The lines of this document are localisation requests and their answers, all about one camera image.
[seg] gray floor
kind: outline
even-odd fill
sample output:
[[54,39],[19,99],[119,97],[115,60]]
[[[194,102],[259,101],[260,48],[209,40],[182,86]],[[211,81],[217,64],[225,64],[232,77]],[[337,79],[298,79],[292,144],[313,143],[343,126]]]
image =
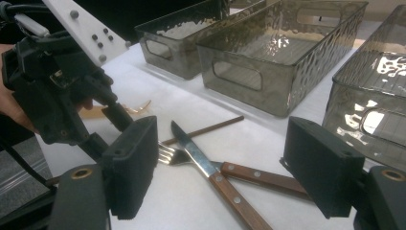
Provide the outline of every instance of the gray floor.
[[[15,145],[14,148],[44,178],[52,177],[35,137]],[[0,151],[0,218],[47,191],[7,152]]]

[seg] brown wooden handle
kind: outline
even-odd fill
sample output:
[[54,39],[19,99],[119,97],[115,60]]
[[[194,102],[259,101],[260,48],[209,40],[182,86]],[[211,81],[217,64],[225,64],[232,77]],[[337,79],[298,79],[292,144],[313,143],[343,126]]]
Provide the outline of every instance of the brown wooden handle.
[[249,229],[272,229],[220,172],[212,174],[209,180]]
[[302,187],[302,185],[292,177],[259,171],[229,162],[224,162],[224,164],[221,166],[221,172],[224,175],[247,180],[263,187],[279,187],[307,196],[307,192],[305,191],[304,187]]

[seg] utensil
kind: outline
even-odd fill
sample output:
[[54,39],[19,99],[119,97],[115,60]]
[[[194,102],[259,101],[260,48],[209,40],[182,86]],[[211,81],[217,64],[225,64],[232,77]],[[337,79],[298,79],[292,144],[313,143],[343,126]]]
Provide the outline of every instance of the utensil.
[[[161,142],[159,142],[158,160],[171,166],[194,163],[184,150],[168,147]],[[245,180],[266,188],[280,188],[307,197],[305,189],[292,177],[260,171],[230,162],[211,161],[211,163],[226,176]]]
[[173,135],[194,164],[209,178],[215,189],[233,208],[249,229],[272,229],[248,201],[234,188],[234,186],[219,172],[192,139],[176,124],[171,122]]

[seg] white bracket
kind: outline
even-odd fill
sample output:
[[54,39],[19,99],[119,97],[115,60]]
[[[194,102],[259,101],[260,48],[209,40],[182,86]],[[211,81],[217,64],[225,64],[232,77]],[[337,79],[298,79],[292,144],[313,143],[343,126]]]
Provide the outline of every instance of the white bracket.
[[124,53],[131,45],[72,0],[42,1],[97,66]]

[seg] white tabletop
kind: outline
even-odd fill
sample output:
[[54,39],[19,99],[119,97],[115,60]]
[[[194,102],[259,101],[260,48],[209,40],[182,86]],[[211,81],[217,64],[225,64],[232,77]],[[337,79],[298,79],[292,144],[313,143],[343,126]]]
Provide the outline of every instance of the white tabletop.
[[[358,47],[379,23],[363,22],[354,47]],[[321,124],[331,78],[350,53],[294,109],[291,116]],[[291,176],[279,163],[283,156],[287,118],[277,118],[227,98],[203,86],[201,75],[183,80],[146,64],[139,44],[103,66],[115,81],[119,102],[137,107],[151,100],[145,113],[158,119],[159,140],[172,137],[170,121],[190,132],[243,115],[244,120],[193,138],[214,161],[228,161],[271,173]],[[112,143],[120,132],[108,120],[85,120],[89,132]],[[53,175],[93,161],[78,147],[61,144],[40,146]],[[275,230],[353,229],[355,210],[349,218],[325,219],[314,203],[264,189],[246,182],[231,182]],[[143,206],[133,220],[112,218],[113,229],[243,229],[244,226],[193,165],[170,167],[158,164]]]

